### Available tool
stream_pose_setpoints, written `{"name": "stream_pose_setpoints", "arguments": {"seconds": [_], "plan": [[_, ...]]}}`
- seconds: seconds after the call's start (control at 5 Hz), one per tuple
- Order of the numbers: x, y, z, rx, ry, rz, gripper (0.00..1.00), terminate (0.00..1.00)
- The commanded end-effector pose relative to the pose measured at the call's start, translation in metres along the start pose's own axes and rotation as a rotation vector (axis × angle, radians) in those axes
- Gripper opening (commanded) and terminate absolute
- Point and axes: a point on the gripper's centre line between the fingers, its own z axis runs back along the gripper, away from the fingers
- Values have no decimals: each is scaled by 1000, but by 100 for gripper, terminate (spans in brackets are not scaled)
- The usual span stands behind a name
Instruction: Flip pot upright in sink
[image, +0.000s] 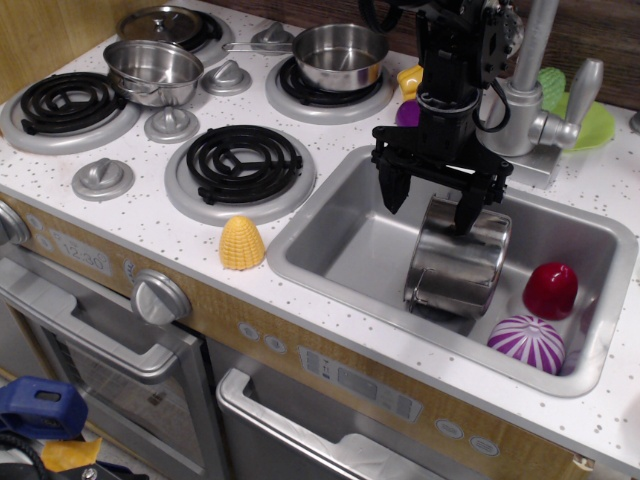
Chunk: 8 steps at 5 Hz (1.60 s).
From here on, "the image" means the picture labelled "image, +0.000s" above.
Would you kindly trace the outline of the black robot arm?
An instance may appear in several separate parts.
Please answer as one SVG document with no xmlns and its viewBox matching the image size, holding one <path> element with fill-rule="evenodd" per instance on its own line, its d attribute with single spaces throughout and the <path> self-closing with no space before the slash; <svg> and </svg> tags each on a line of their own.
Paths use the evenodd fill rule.
<svg viewBox="0 0 640 480">
<path fill-rule="evenodd" d="M 404 12 L 416 18 L 418 63 L 414 127 L 379 126 L 372 161 L 379 172 L 385 207 L 396 213 L 419 177 L 461 193 L 454 231 L 470 232 L 484 206 L 501 202 L 512 165 L 483 146 L 479 117 L 483 92 L 506 96 L 497 81 L 512 53 L 516 21 L 508 1 L 392 1 L 378 19 L 371 1 L 358 4 L 377 33 L 391 31 Z"/>
</svg>

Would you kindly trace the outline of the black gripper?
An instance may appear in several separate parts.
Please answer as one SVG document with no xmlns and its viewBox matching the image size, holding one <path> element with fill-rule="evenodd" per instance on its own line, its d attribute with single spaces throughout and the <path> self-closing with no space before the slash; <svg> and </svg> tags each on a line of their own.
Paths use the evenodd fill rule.
<svg viewBox="0 0 640 480">
<path fill-rule="evenodd" d="M 420 94 L 416 127 L 378 126 L 373 129 L 372 162 L 378 169 L 383 204 L 396 214 L 406 200 L 414 177 L 458 190 L 462 196 L 454 213 L 454 232 L 466 235 L 484 204 L 500 203 L 513 166 L 480 143 L 476 136 L 482 96 L 461 103 L 442 103 Z"/>
</svg>

